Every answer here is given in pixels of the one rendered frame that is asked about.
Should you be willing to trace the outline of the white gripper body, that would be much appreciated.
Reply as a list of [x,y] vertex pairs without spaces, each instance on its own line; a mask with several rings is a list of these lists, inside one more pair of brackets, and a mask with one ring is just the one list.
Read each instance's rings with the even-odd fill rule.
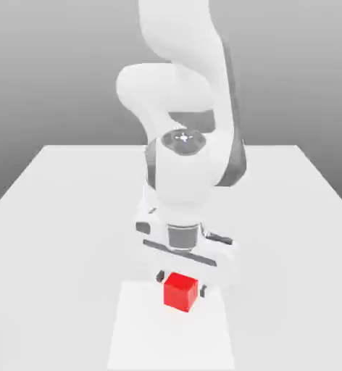
[[171,251],[166,246],[143,239],[140,260],[157,273],[177,272],[202,284],[226,289],[236,282],[236,243],[203,239],[191,251]]

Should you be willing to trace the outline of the small red cube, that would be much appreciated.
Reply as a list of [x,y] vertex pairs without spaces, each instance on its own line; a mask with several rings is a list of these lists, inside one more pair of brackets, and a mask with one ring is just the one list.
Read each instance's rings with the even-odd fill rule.
[[180,273],[171,272],[163,287],[164,305],[190,312],[199,294],[199,282]]

